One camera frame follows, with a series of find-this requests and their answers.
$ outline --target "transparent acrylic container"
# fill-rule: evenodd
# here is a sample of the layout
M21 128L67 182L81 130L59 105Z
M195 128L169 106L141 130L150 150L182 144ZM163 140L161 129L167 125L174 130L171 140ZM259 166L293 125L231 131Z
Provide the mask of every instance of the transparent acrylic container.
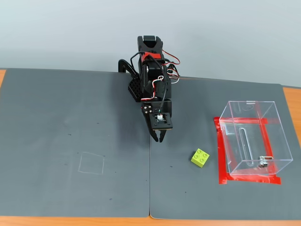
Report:
M229 101L220 125L231 175L276 174L293 161L274 101Z

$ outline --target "metal clip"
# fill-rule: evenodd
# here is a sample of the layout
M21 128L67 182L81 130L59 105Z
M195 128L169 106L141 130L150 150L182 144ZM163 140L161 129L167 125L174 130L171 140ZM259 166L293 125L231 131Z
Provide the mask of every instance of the metal clip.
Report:
M263 168L263 167L268 166L268 162L266 160L272 160L273 157L272 156L259 156L258 159L260 160L259 167Z

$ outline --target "wooden table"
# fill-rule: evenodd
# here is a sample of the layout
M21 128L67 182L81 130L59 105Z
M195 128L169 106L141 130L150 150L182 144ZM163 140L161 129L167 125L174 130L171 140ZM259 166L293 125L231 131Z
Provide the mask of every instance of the wooden table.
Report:
M5 70L0 70L0 86ZM283 88L293 124L301 143L301 89ZM242 221L242 220L158 220L147 218L51 218L51 217L0 217L0 226L300 226L301 221Z

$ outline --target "gray mat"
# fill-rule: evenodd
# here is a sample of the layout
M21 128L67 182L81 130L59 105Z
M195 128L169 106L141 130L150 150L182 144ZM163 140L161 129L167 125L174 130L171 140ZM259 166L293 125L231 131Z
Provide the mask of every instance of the gray mat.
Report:
M148 216L150 137L129 80L118 73L7 70L0 215Z
M228 181L218 184L213 117L229 100L275 101L293 162L278 175L282 185ZM150 144L150 214L167 219L301 219L301 152L282 86L210 79L173 86L173 129ZM203 168L190 159L210 154Z

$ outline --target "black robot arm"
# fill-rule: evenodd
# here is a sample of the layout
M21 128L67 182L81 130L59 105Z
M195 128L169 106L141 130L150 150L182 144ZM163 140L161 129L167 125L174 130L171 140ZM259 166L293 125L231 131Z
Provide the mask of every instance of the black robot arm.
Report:
M164 58L162 48L163 42L159 37L139 36L138 53L131 58L131 64L123 59L118 62L118 72L128 71L131 74L133 79L128 90L136 102L142 103L141 110L150 135L160 142L166 131L173 128L171 78L177 79L177 82L179 80L175 67L177 64ZM136 55L139 55L139 72L136 72L132 63Z

